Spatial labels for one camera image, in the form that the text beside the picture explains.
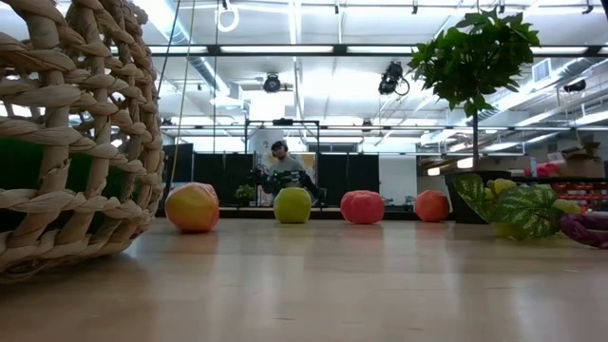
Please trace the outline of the green apple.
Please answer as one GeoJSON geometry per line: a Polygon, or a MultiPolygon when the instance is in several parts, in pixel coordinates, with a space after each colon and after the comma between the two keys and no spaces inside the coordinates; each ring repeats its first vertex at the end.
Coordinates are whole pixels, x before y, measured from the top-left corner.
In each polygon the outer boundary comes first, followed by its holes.
{"type": "Polygon", "coordinates": [[[275,218],[280,223],[306,223],[312,209],[312,199],[304,188],[283,188],[274,200],[275,218]]]}

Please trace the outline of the red orange crinkled tomato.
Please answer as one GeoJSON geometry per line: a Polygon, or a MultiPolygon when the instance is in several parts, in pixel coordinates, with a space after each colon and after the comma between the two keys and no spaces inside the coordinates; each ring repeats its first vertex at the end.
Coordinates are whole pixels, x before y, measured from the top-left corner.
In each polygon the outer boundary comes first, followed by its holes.
{"type": "Polygon", "coordinates": [[[369,190],[347,192],[341,199],[343,218],[354,224],[374,224],[383,219],[385,203],[379,193],[369,190]]]}

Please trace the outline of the red yellow mango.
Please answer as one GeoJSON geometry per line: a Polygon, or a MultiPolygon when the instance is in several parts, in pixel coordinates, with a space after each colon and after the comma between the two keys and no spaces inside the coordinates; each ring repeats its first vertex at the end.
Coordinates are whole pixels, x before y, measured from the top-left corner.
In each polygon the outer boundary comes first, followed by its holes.
{"type": "Polygon", "coordinates": [[[211,184],[186,183],[168,193],[164,212],[183,233],[209,233],[219,220],[219,198],[211,184]]]}

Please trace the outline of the round orange fruit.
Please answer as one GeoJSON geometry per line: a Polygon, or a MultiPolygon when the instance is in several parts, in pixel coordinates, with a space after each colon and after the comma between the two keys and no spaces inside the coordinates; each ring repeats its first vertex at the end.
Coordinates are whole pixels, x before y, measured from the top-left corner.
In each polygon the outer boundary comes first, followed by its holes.
{"type": "Polygon", "coordinates": [[[427,190],[417,197],[414,212],[425,222],[443,221],[449,214],[448,199],[442,192],[427,190]]]}

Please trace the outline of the green grape bunch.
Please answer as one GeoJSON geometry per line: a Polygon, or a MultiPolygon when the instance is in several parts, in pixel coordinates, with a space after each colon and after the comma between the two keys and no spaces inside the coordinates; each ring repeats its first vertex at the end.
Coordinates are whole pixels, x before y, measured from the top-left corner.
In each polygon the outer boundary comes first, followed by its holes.
{"type": "Polygon", "coordinates": [[[558,231],[566,214],[578,215],[581,207],[560,199],[548,185],[518,185],[513,180],[484,181],[477,174],[458,177],[453,186],[460,199],[503,238],[548,238],[558,231]]]}

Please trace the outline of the long green cucumber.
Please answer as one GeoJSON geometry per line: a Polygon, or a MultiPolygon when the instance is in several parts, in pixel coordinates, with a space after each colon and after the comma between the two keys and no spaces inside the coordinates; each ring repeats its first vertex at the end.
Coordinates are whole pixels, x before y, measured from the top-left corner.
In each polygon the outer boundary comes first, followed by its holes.
{"type": "MultiPolygon", "coordinates": [[[[39,171],[43,158],[43,147],[31,142],[21,142],[13,138],[0,138],[0,189],[35,189],[40,187],[39,171]]],[[[71,159],[66,186],[75,192],[86,190],[87,178],[92,164],[92,157],[83,153],[70,153],[71,159]]],[[[120,199],[124,192],[126,173],[115,166],[109,166],[106,187],[102,196],[120,199]]],[[[63,227],[74,214],[74,211],[62,212],[45,230],[63,227]]],[[[26,213],[0,209],[0,232],[17,228],[26,217],[26,213]]],[[[102,214],[94,214],[92,220],[94,231],[101,226],[102,214]]]]}

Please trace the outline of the purple onion braid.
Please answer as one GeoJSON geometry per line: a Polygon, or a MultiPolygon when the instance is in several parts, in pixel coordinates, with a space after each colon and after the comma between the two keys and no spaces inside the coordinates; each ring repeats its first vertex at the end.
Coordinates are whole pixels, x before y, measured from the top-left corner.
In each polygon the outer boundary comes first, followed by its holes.
{"type": "Polygon", "coordinates": [[[558,221],[560,230],[575,242],[608,250],[608,213],[564,214],[558,221]]]}

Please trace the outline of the woven straw basket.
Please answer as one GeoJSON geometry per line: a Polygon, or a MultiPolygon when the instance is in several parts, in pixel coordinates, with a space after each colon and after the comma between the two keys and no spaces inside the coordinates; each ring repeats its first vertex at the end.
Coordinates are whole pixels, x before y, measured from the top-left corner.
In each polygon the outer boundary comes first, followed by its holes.
{"type": "Polygon", "coordinates": [[[144,232],[162,197],[157,73],[131,0],[0,0],[26,24],[0,30],[0,138],[43,147],[40,187],[0,189],[0,209],[26,213],[0,232],[0,283],[117,254],[144,232]],[[67,189],[70,153],[92,157],[84,192],[67,189]],[[106,198],[109,166],[126,173],[106,198]],[[45,231],[62,212],[63,227],[45,231]],[[93,228],[94,214],[102,214],[93,228]]]}

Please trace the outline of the person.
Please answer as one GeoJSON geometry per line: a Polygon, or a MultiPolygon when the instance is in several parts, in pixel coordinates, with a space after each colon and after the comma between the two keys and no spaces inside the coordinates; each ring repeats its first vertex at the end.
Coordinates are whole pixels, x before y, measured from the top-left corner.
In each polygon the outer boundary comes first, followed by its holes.
{"type": "MultiPolygon", "coordinates": [[[[300,161],[295,159],[289,153],[288,145],[284,141],[274,142],[271,146],[271,152],[272,152],[272,155],[276,158],[276,162],[270,167],[269,171],[266,173],[273,178],[273,181],[275,183],[275,191],[272,195],[276,196],[281,189],[289,188],[289,187],[281,186],[281,182],[279,179],[279,174],[281,172],[305,171],[305,168],[303,167],[303,165],[301,164],[300,161]]],[[[314,197],[313,197],[313,199],[314,199],[314,202],[319,206],[322,206],[325,203],[325,201],[324,202],[318,201],[314,197]]]]}

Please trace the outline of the small background plant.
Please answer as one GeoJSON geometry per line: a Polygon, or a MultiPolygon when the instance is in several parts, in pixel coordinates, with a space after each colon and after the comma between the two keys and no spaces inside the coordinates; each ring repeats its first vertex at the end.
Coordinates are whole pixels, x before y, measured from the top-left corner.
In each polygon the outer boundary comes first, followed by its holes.
{"type": "Polygon", "coordinates": [[[239,207],[248,207],[256,198],[256,189],[250,184],[242,184],[238,187],[235,198],[239,207]]]}

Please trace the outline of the black hanging device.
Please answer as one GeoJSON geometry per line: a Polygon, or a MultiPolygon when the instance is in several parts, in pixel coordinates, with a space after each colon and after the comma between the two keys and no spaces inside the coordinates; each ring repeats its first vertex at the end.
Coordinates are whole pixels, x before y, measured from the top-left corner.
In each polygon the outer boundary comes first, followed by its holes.
{"type": "Polygon", "coordinates": [[[386,71],[381,76],[378,86],[380,95],[397,94],[406,96],[409,94],[410,85],[404,77],[404,71],[399,61],[391,61],[386,71]]]}

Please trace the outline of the black plant pot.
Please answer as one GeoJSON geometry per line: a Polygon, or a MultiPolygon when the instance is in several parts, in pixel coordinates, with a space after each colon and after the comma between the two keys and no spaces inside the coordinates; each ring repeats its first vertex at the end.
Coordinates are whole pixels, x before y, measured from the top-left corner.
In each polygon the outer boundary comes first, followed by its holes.
{"type": "Polygon", "coordinates": [[[457,223],[465,224],[485,224],[485,221],[480,218],[460,197],[454,188],[453,182],[459,177],[469,174],[477,174],[484,182],[495,179],[511,179],[509,171],[460,171],[445,175],[445,184],[449,193],[449,199],[452,208],[452,218],[457,223]]]}

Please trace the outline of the green leafy plant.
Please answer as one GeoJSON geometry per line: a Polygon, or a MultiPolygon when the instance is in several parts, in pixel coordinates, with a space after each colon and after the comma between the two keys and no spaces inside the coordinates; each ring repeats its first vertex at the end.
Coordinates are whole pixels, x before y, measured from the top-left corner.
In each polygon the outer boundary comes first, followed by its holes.
{"type": "Polygon", "coordinates": [[[501,17],[496,9],[479,9],[412,52],[413,79],[449,109],[460,105],[472,120],[473,166],[479,160],[478,114],[494,108],[485,96],[500,88],[517,92],[515,78],[533,62],[532,49],[539,45],[539,33],[521,12],[501,17]]]}

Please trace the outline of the red storage shelf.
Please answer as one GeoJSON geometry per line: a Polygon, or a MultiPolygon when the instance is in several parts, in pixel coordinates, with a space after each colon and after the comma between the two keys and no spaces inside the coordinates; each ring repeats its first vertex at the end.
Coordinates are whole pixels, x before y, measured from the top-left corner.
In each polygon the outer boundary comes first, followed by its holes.
{"type": "Polygon", "coordinates": [[[578,204],[584,214],[608,216],[608,178],[514,177],[518,185],[549,185],[559,199],[578,204]]]}

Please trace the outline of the cardboard box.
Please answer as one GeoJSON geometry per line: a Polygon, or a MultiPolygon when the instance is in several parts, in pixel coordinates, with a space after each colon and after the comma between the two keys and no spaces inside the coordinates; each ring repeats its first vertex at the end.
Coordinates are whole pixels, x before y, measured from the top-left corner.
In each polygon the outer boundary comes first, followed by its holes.
{"type": "Polygon", "coordinates": [[[604,178],[605,167],[599,148],[599,142],[589,142],[583,147],[562,150],[564,162],[560,174],[564,177],[604,178]]]}

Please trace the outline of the black overhead frame bar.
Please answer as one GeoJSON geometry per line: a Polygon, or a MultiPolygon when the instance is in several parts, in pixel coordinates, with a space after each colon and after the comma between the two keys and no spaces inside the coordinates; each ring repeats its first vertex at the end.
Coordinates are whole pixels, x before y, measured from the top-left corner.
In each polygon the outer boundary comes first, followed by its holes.
{"type": "MultiPolygon", "coordinates": [[[[240,57],[240,56],[324,56],[324,57],[409,57],[417,45],[194,45],[152,46],[153,57],[240,57]]],[[[608,58],[608,46],[540,46],[532,47],[535,57],[600,57],[608,58]]]]}

